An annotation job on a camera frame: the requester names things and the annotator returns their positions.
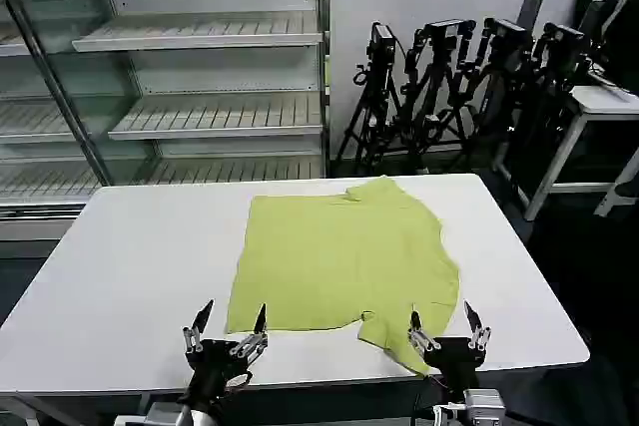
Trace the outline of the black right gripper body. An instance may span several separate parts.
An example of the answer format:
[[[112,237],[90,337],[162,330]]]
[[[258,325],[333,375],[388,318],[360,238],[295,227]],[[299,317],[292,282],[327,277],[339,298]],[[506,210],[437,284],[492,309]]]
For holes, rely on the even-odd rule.
[[[469,389],[478,389],[476,369],[485,361],[485,348],[471,348],[467,337],[438,337],[436,341],[439,347],[429,346],[422,358],[440,372],[447,391],[462,394]]]

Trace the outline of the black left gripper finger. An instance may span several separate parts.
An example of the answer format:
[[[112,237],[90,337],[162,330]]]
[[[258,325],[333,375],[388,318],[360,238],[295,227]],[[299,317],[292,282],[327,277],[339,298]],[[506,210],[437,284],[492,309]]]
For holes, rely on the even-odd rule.
[[[196,314],[192,325],[190,327],[183,328],[183,336],[187,353],[202,352],[204,350],[201,335],[206,329],[214,305],[215,301],[213,299],[209,300],[208,303]]]
[[[239,359],[257,359],[268,347],[269,339],[267,333],[267,306],[262,305],[257,316],[254,330],[236,346],[230,354]]]

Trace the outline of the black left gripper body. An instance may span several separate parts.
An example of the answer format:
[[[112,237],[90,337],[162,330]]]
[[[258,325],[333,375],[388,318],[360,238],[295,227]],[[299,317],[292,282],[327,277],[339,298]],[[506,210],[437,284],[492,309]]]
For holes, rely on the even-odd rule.
[[[187,338],[185,356],[192,378],[179,398],[181,405],[213,405],[231,392],[246,387],[250,366],[261,355],[261,340],[242,341]]]

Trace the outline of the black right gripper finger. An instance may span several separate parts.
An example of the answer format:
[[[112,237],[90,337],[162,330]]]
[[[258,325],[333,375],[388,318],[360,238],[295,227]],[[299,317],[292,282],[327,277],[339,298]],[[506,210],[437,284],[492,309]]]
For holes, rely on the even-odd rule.
[[[467,300],[464,301],[464,311],[471,331],[468,347],[470,349],[485,349],[491,336],[491,328],[483,325],[478,313]]]
[[[408,341],[418,353],[426,353],[440,349],[440,343],[429,336],[422,328],[419,313],[413,310],[410,314]]]

